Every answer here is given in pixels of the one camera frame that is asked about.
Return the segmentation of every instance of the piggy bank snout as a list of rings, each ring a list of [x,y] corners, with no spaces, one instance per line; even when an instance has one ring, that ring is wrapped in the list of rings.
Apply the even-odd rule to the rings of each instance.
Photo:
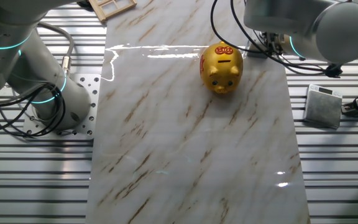
[[[223,86],[218,86],[215,88],[216,93],[225,94],[227,93],[227,90]]]

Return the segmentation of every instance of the wooden frame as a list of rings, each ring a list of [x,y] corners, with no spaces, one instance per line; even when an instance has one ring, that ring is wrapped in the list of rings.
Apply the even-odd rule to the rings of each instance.
[[[96,15],[98,16],[99,20],[101,22],[106,21],[110,17],[113,17],[119,13],[125,12],[126,10],[133,8],[136,6],[136,0],[130,0],[130,4],[124,7],[119,7],[117,4],[117,1],[120,0],[89,0],[89,2],[92,5],[93,10],[95,11]],[[103,10],[103,6],[107,6],[108,4],[115,4],[117,7],[117,10],[110,12],[109,14],[106,14]]]

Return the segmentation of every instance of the screw hole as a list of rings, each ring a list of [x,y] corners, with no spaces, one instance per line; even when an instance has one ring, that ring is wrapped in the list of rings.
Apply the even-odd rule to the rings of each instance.
[[[80,117],[77,114],[70,112],[70,116],[74,121],[80,122]]]

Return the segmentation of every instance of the piggy bank ear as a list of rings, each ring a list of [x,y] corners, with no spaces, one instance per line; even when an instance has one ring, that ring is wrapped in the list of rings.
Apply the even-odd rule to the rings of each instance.
[[[209,68],[209,75],[213,76],[213,75],[216,75],[216,74],[218,74],[218,69],[215,66],[211,66]]]
[[[234,76],[239,76],[239,75],[240,75],[239,69],[237,68],[237,66],[233,66],[233,67],[230,69],[230,74],[231,74],[231,75],[234,75]]]

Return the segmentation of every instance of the metal mounting plate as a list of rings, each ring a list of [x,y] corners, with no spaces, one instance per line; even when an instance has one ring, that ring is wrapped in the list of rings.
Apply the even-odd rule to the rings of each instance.
[[[98,111],[98,101],[100,92],[101,75],[98,74],[71,74],[71,79],[74,82],[80,83],[88,91],[91,97],[91,109],[81,124],[73,129],[65,131],[54,131],[46,136],[37,137],[35,139],[27,139],[29,141],[67,141],[67,140],[91,140],[94,138],[95,126],[96,126],[96,115]],[[27,110],[30,116],[33,116],[31,106]],[[45,126],[41,122],[31,120],[29,117],[24,118],[23,131],[27,132],[31,130],[33,133],[41,131]]]

